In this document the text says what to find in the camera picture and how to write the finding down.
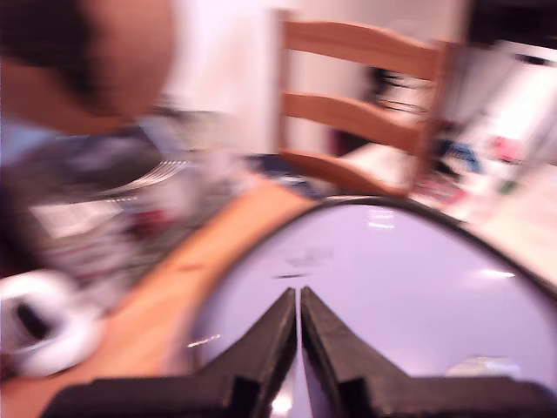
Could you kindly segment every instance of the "person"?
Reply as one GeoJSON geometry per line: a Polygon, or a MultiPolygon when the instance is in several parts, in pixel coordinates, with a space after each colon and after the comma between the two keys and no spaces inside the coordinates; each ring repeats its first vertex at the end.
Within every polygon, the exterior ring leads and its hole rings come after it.
{"type": "Polygon", "coordinates": [[[157,100],[174,40],[171,0],[0,0],[2,118],[114,131],[157,100]]]}

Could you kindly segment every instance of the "wooden slat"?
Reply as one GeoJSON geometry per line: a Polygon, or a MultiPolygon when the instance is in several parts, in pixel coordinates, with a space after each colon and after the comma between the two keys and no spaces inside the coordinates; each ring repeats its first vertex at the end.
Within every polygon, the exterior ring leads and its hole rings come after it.
{"type": "MultiPolygon", "coordinates": [[[[282,30],[282,25],[284,24],[284,22],[288,22],[289,20],[292,20],[293,17],[293,13],[291,10],[277,10],[276,15],[277,15],[278,25],[280,25],[280,30],[282,30]]],[[[283,45],[283,39],[281,37],[278,37],[278,43],[279,43],[277,48],[278,71],[276,74],[278,88],[277,90],[275,90],[276,97],[274,98],[276,100],[275,103],[277,105],[277,109],[275,109],[275,113],[276,113],[275,146],[278,147],[275,148],[275,151],[277,149],[286,148],[288,146],[288,136],[286,133],[288,117],[282,112],[280,108],[280,103],[282,100],[281,92],[288,90],[288,86],[290,85],[290,71],[291,71],[290,58],[292,54],[292,52],[287,50],[283,45]]]]}
{"type": "Polygon", "coordinates": [[[285,22],[285,48],[432,80],[438,51],[390,30],[341,22],[285,22]]]}
{"type": "Polygon", "coordinates": [[[435,65],[435,81],[432,89],[433,95],[429,98],[427,106],[427,122],[422,130],[421,138],[416,147],[416,164],[411,175],[410,191],[416,192],[419,179],[432,169],[433,166],[433,141],[440,126],[440,108],[446,99],[447,78],[450,71],[448,64],[453,60],[450,57],[453,44],[439,42],[438,62],[435,65]]]}
{"type": "Polygon", "coordinates": [[[287,116],[333,126],[412,155],[416,152],[419,127],[394,121],[372,104],[350,98],[284,92],[282,106],[287,116]]]}
{"type": "Polygon", "coordinates": [[[405,198],[408,190],[393,187],[369,176],[358,167],[340,158],[316,152],[282,150],[280,155],[296,170],[309,177],[329,181],[350,192],[388,195],[405,198]]]}

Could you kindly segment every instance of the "red object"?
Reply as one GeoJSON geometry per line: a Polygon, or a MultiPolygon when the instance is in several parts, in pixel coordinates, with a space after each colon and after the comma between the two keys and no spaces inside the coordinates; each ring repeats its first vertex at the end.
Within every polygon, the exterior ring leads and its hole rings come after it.
{"type": "Polygon", "coordinates": [[[522,151],[514,139],[496,137],[493,141],[493,154],[507,163],[519,163],[522,160],[522,151]]]}
{"type": "Polygon", "coordinates": [[[142,237],[150,236],[171,223],[162,210],[139,213],[136,220],[142,237]]]}

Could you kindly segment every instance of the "dark hair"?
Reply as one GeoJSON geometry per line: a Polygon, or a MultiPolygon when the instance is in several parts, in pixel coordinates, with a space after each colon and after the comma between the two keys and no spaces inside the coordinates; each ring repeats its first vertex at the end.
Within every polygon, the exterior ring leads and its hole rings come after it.
{"type": "Polygon", "coordinates": [[[78,0],[0,0],[0,52],[55,70],[87,108],[97,104],[91,22],[78,0]]]}

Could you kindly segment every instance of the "wooden table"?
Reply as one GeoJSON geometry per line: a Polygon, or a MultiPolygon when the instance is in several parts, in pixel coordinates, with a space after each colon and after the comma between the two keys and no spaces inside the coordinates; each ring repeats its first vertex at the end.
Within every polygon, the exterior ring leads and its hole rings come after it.
{"type": "Polygon", "coordinates": [[[84,363],[50,378],[16,378],[2,386],[2,417],[35,418],[60,389],[98,377],[163,373],[164,353],[178,322],[192,318],[218,278],[267,233],[316,205],[258,180],[159,265],[113,315],[84,363]]]}

